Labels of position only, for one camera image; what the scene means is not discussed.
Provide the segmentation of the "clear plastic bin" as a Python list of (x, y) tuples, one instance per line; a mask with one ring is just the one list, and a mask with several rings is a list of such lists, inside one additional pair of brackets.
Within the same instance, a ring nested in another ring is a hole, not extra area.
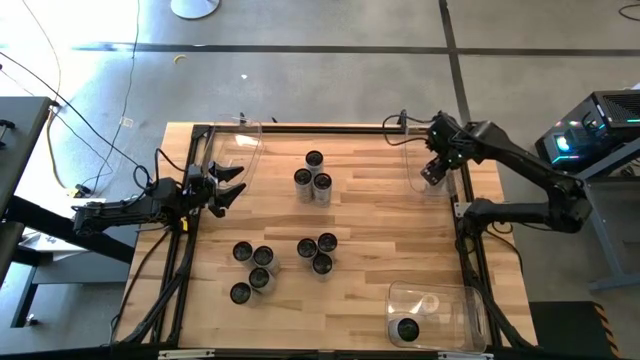
[(395, 281), (388, 288), (385, 310), (386, 333), (395, 318), (412, 318), (420, 327), (412, 344), (392, 343), (396, 347), (482, 353), (491, 342), (482, 297), (472, 287)]
[(424, 188), (427, 183), (420, 175), (420, 171), (425, 165), (435, 157), (425, 144), (427, 125), (407, 124), (404, 130), (403, 140), (407, 143), (401, 145), (404, 157), (404, 165), (406, 167), (406, 176), (409, 189), (426, 198), (445, 198), (454, 195), (457, 180), (451, 172), (444, 177), (444, 181), (448, 187), (448, 194), (445, 196), (427, 196)]
[(262, 124), (246, 117), (246, 125), (241, 126), (239, 118), (240, 113), (220, 114), (211, 124), (211, 132), (206, 137), (201, 162), (205, 169), (212, 161), (223, 166), (244, 167), (244, 171), (233, 180), (219, 181), (221, 188), (245, 183), (249, 189), (264, 148)]

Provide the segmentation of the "grey metal stand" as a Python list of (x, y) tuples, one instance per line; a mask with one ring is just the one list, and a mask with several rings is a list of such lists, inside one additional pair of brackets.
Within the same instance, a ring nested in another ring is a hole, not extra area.
[(608, 277), (589, 284), (592, 291), (640, 285), (640, 176), (613, 175), (638, 157), (640, 138), (576, 174), (585, 183), (590, 221), (610, 269)]

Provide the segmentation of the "dark grey desk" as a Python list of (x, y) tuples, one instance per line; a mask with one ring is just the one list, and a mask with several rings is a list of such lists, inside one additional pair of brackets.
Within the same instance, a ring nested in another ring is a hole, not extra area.
[(0, 147), (0, 216), (14, 195), (52, 104), (48, 97), (0, 97), (0, 120), (14, 124), (11, 129), (0, 124), (4, 143)]

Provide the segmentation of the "black hazard striped mat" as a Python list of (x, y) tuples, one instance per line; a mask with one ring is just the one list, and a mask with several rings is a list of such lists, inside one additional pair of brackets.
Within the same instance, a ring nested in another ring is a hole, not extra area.
[(594, 301), (530, 302), (538, 344), (547, 351), (617, 359), (621, 357), (602, 305)]

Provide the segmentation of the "silver table bracket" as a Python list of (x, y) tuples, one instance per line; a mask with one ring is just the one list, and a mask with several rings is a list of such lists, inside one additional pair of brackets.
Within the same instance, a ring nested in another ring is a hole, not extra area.
[(438, 360), (495, 360), (490, 353), (438, 352)]
[(215, 349), (171, 349), (161, 350), (157, 360), (203, 360), (215, 356)]

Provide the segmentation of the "white round stand base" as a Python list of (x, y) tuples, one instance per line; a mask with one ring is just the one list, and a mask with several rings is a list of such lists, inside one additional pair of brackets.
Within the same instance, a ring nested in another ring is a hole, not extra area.
[(179, 18), (197, 20), (213, 14), (221, 0), (171, 0), (170, 9)]

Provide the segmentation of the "Celsius Arctic Vibe can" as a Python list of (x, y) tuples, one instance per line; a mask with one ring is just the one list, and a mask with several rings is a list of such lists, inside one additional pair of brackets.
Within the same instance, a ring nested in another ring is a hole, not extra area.
[(388, 322), (387, 333), (391, 343), (405, 346), (412, 344), (419, 337), (420, 327), (412, 318), (395, 318)]
[(270, 294), (275, 290), (276, 278), (267, 269), (256, 267), (249, 274), (249, 284), (261, 294)]
[(331, 203), (332, 179), (326, 173), (318, 173), (312, 182), (314, 202), (321, 207)]
[(260, 302), (260, 295), (249, 284), (238, 282), (230, 289), (230, 299), (236, 305), (255, 307)]

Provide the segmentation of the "black floor tape strip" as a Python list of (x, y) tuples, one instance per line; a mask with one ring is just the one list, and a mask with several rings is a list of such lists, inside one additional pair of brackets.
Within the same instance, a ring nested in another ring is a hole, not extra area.
[(640, 57), (640, 49), (524, 49), (456, 48), (406, 46), (315, 46), (315, 45), (180, 45), (152, 43), (96, 42), (74, 45), (75, 51), (154, 53), (301, 53), (301, 54), (415, 54), (468, 56), (558, 56), (558, 57)]
[(460, 121), (465, 124), (471, 120), (471, 116), (460, 67), (459, 53), (453, 31), (451, 15), (448, 9), (447, 0), (438, 0), (438, 4), (448, 51), (451, 77), (453, 81), (456, 103), (460, 115)]

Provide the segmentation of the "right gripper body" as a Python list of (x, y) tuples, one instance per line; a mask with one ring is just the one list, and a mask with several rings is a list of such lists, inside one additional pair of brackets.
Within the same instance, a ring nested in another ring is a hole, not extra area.
[(435, 186), (446, 176), (449, 170), (456, 170), (463, 164), (463, 156), (457, 150), (438, 152), (420, 171), (420, 175), (426, 182)]

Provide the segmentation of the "black aluminium table frame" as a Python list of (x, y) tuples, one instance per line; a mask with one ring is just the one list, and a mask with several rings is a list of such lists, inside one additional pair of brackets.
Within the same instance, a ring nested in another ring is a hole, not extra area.
[[(389, 341), (387, 291), (395, 281), (472, 287), (465, 268), (480, 271), (507, 317), (535, 340), (516, 255), (493, 240), (467, 250), (458, 235), (453, 204), (466, 192), (455, 186), (451, 197), (426, 198), (409, 189), (401, 149), (406, 128), (261, 124), (264, 148), (252, 182), (224, 217), (201, 208), (184, 217), (188, 232), (181, 218), (173, 229), (149, 226), (139, 235), (109, 355), (121, 359), (140, 347), (155, 360), (171, 349), (215, 349), (215, 360), (436, 357), (441, 351)], [(168, 125), (160, 174), (185, 180), (175, 163), (201, 164), (211, 129)], [(309, 203), (296, 197), (293, 176), (311, 150), (323, 154), (322, 173), (332, 179), (328, 207), (314, 196)], [(332, 274), (320, 282), (296, 246), (303, 238), (317, 244), (325, 232), (338, 246)], [(249, 284), (252, 271), (233, 258), (240, 241), (253, 252), (271, 247), (280, 262), (275, 290), (258, 292), (255, 307), (229, 296), (234, 284)]]

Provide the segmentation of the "white paper sheet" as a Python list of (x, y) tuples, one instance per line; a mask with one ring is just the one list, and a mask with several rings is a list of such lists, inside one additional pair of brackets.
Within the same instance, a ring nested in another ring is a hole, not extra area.
[[(105, 199), (64, 197), (46, 202), (44, 208), (52, 211), (56, 215), (73, 219), (75, 211), (72, 207), (83, 206), (89, 202), (104, 203)], [(30, 227), (27, 227), (23, 231), (21, 245), (42, 252), (86, 252), (86, 249), (72, 245), (65, 240), (44, 234)]]

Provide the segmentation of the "black RGB computer tower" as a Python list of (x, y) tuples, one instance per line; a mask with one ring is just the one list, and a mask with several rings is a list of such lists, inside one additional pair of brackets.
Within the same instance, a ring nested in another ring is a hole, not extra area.
[(554, 169), (580, 172), (640, 137), (640, 90), (594, 91), (536, 142)]

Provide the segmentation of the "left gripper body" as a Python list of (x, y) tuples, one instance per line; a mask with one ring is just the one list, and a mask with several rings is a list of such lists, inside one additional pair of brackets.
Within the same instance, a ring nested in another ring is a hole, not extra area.
[(187, 189), (185, 196), (189, 205), (207, 205), (214, 197), (216, 183), (203, 172), (198, 165), (189, 165), (187, 168)]

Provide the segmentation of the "black desk leg frame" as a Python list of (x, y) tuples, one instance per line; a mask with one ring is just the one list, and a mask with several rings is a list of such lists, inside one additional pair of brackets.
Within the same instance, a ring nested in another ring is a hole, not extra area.
[[(49, 252), (19, 244), (22, 231), (31, 228), (64, 240), (83, 251), (60, 261)], [(134, 256), (131, 226), (91, 237), (79, 237), (73, 221), (17, 196), (0, 210), (0, 284), (9, 267), (20, 263), (31, 267), (10, 326), (25, 327), (27, 316), (41, 285), (121, 283)]]

